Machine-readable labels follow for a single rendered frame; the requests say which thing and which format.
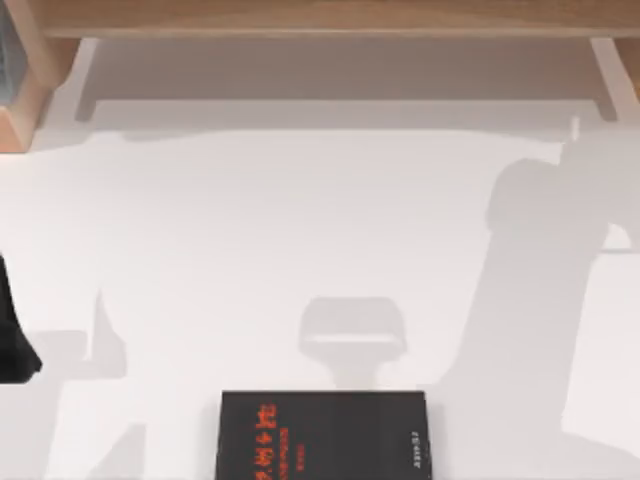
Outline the black book with red lettering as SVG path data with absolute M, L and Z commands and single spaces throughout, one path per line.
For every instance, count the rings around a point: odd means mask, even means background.
M 215 480 L 433 480 L 418 391 L 226 391 Z

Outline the wooden shelf unit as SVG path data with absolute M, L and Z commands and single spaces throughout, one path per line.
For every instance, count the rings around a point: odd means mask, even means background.
M 640 102 L 640 0 L 44 0 L 49 40 L 95 40 L 101 100 L 591 100 L 609 40 Z

